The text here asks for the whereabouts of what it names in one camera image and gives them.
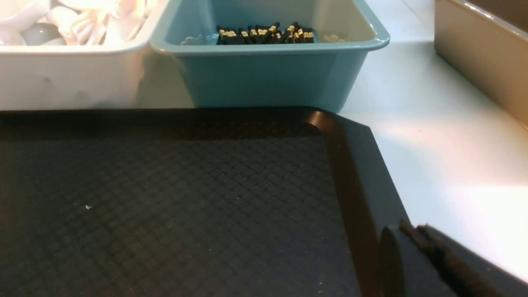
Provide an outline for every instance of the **textured tray surface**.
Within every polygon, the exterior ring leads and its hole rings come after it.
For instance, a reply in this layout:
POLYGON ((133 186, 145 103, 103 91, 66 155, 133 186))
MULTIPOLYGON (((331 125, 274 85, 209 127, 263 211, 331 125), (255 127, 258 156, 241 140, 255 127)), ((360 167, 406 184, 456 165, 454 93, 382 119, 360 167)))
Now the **textured tray surface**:
POLYGON ((23 130, 0 137, 0 295, 360 295, 314 126, 23 130))

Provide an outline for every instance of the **white counter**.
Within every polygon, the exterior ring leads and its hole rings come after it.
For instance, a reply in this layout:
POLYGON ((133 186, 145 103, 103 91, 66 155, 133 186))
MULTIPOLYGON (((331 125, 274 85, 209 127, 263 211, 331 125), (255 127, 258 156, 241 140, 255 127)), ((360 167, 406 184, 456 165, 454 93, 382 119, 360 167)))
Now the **white counter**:
POLYGON ((413 224, 528 282, 528 131, 435 54, 433 0, 367 1, 391 44, 369 54, 340 115, 372 128, 413 224))

